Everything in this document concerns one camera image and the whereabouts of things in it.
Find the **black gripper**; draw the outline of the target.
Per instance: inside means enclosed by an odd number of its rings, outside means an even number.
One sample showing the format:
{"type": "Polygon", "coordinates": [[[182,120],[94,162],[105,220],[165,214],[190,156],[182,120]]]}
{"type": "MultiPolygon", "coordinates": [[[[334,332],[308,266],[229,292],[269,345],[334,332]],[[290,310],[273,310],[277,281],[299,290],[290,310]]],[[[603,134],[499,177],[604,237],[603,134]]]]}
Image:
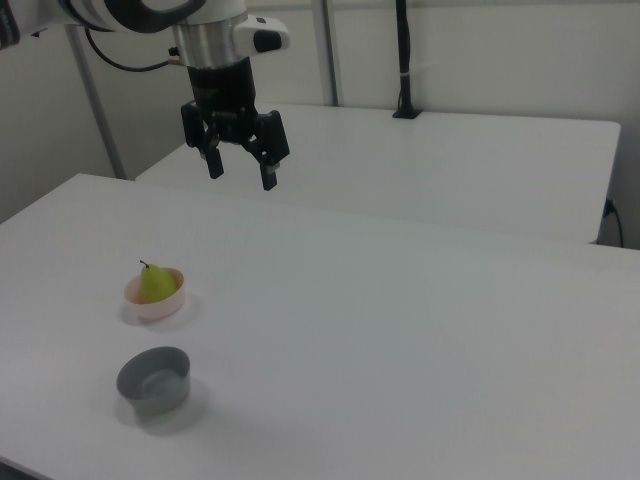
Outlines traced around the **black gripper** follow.
{"type": "Polygon", "coordinates": [[[210,178],[224,173],[218,149],[221,139],[244,145],[259,163],[263,189],[273,189],[276,170],[290,149],[280,113],[257,113],[250,59],[216,69],[187,70],[195,101],[181,107],[185,142],[199,151],[210,178]]]}

